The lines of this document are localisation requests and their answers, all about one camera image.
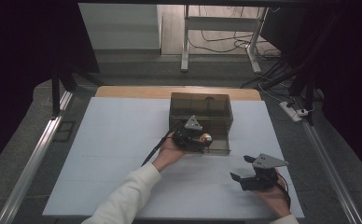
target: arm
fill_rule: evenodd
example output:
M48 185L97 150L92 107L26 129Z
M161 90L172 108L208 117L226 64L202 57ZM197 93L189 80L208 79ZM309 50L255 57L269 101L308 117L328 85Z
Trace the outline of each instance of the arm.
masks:
M282 178L279 178L278 183L283 187L285 186ZM297 219L288 209L284 193L278 188L253 190L253 192L256 193L277 216L278 219L271 222L271 224L298 224Z
M160 172L187 154L168 138L160 148L158 157L131 172L83 224L132 223L137 212L146 204Z

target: white paper sheet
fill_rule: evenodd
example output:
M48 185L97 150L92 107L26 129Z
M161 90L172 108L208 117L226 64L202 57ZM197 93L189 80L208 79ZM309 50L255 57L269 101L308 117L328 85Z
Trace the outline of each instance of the white paper sheet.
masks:
M91 216L168 131L170 100L91 98L73 146L44 210L45 216ZM253 193L230 177L254 175L243 156L283 159L264 102L231 102L230 155L187 155L162 172L140 218L249 219L272 217ZM286 167L291 212L303 217Z

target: human hand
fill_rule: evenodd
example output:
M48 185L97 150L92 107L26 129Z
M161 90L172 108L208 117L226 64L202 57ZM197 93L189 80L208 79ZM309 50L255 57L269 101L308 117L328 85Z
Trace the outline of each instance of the human hand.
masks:
M159 172L171 164L176 163L181 157L190 152L181 150L172 139L173 133L167 136L166 141L161 145L158 157L152 162Z
M279 178L277 183L279 183L283 188L285 188L285 182L282 178ZM273 213L278 217L286 217L291 215L289 211L288 204L284 193L277 187L272 187L270 189L260 189L252 190L259 198L268 205L268 207L273 211Z

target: white power strip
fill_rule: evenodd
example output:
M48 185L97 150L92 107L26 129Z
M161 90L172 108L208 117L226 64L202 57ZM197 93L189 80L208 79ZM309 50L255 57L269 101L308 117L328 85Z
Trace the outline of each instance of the white power strip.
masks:
M294 121L300 121L302 120L300 118L300 116L297 114L297 111L294 110L294 108L290 107L286 107L286 105L288 104L288 102L282 102L279 104L280 107L282 107L284 109L284 111L287 113L287 115Z
M305 109L300 109L297 110L297 114L300 117L304 117L304 116L308 116L309 115L309 111L305 110Z

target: wall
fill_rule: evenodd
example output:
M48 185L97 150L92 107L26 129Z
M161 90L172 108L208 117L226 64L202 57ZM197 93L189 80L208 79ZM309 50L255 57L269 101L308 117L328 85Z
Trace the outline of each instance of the wall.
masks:
M159 49L156 5L79 4L94 49Z

